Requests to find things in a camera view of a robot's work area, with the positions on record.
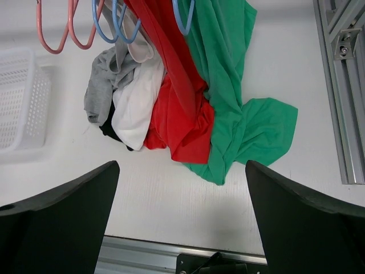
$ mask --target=white cloth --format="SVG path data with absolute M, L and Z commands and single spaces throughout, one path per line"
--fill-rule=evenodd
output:
M 127 37 L 131 37 L 136 22 L 132 12 L 127 10 L 123 20 Z M 161 56 L 141 31 L 135 41 L 128 45 L 129 53 L 141 66 L 135 69 L 133 81 L 129 85 L 113 93 L 115 112 L 112 128 L 120 140 L 134 150 L 142 148 L 164 76 Z

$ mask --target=white tabletop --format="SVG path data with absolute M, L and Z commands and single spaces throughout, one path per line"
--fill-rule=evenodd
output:
M 55 47 L 66 23 L 66 1 L 44 2 L 46 38 Z M 51 55 L 37 40 L 35 0 L 20 3 L 2 4 L 0 47 L 33 48 L 53 87 L 45 146 L 0 156 L 0 206 L 117 160 L 120 179 L 106 234 L 263 254 L 245 166 L 234 163 L 226 184 L 218 187 L 173 162 L 168 150 L 129 152 L 103 136 L 88 123 L 83 97 L 93 59 L 110 45 L 96 35 L 89 50 L 68 40 L 64 52 Z M 246 56 L 244 101 L 271 96 L 299 109 L 293 145 L 270 168 L 365 206 L 365 186 L 341 184 L 312 0 L 251 0 L 251 4 L 258 16 Z M 80 1 L 75 27 L 83 41 L 91 23 L 90 0 Z

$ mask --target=red shirt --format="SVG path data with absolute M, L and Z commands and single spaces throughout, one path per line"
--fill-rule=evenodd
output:
M 170 0 L 125 0 L 160 53 L 167 75 L 163 80 L 144 145 L 165 148 L 183 163 L 206 164 L 214 109 L 204 98 L 207 84 L 199 76 L 180 33 Z

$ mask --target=gray cloth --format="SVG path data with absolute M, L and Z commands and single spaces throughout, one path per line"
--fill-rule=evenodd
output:
M 111 10 L 104 7 L 111 32 L 115 35 Z M 113 91 L 133 80 L 134 69 L 140 64 L 133 60 L 127 44 L 118 39 L 115 47 L 104 50 L 92 63 L 91 76 L 84 97 L 84 110 L 90 123 L 102 126 L 108 118 Z

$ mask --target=plastic hanger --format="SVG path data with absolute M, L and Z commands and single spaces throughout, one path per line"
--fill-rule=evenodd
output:
M 179 27 L 179 30 L 182 33 L 182 35 L 186 36 L 189 34 L 190 28 L 192 26 L 192 18 L 193 18 L 193 13 L 194 13 L 195 0 L 192 0 L 190 3 L 190 9 L 189 9 L 188 21 L 186 22 L 186 27 L 184 27 L 183 22 L 181 21 L 179 4 L 177 3 L 177 1 L 178 0 L 172 0 L 173 13 L 175 15 L 177 27 Z
M 78 6 L 79 0 L 74 0 L 73 2 L 73 11 L 75 12 L 77 6 Z M 36 3 L 36 27 L 38 32 L 38 38 L 40 40 L 40 43 L 42 46 L 50 53 L 52 54 L 59 54 L 64 48 L 64 44 L 66 42 L 67 36 L 68 36 L 68 23 L 66 24 L 66 27 L 64 28 L 64 32 L 62 35 L 61 42 L 58 46 L 58 49 L 53 50 L 49 47 L 49 45 L 46 43 L 44 36 L 43 36 L 43 30 L 42 30 L 42 0 L 37 0 Z
M 109 39 L 108 37 L 105 36 L 102 29 L 100 28 L 98 16 L 96 15 L 96 0 L 92 0 L 92 18 L 94 19 L 94 24 L 95 24 L 96 30 L 98 31 L 99 35 L 104 39 L 104 41 L 106 41 L 110 44 L 113 44 L 118 40 L 117 34 L 115 35 L 115 37 L 113 39 Z M 123 18 L 120 17 L 119 23 L 117 24 L 119 26 L 119 29 L 121 27 L 122 20 L 123 20 Z
M 117 0 L 113 0 L 113 11 L 112 11 L 112 15 L 113 15 L 113 24 L 114 24 L 114 28 L 115 28 L 115 32 L 116 34 L 127 44 L 131 44 L 133 43 L 133 41 L 136 39 L 137 33 L 138 33 L 138 29 L 141 26 L 141 19 L 138 19 L 136 27 L 133 31 L 132 34 L 132 38 L 128 39 L 126 38 L 123 33 L 120 31 L 120 27 L 118 27 L 118 20 L 117 20 L 117 7 L 118 7 L 118 1 Z M 124 18 L 124 14 L 125 14 L 125 9 L 127 8 L 126 4 L 123 4 L 123 7 L 121 8 L 121 13 L 120 13 L 120 18 L 119 21 L 123 21 Z
M 72 40 L 74 41 L 74 43 L 80 49 L 87 50 L 91 47 L 91 45 L 94 41 L 94 37 L 95 37 L 95 33 L 96 33 L 96 27 L 95 27 L 95 24 L 92 25 L 89 40 L 88 40 L 87 44 L 86 45 L 81 44 L 80 41 L 77 39 L 77 37 L 75 35 L 75 30 L 74 30 L 74 14 L 75 14 L 75 11 L 76 11 L 76 7 L 74 7 L 74 1 L 75 0 L 68 0 L 68 21 L 67 21 L 68 22 L 68 30 L 70 32 L 70 36 L 71 36 Z M 98 14 L 97 14 L 97 19 L 98 20 L 100 18 L 101 13 L 102 13 L 103 5 L 104 5 L 104 0 L 100 0 L 99 8 L 98 8 Z

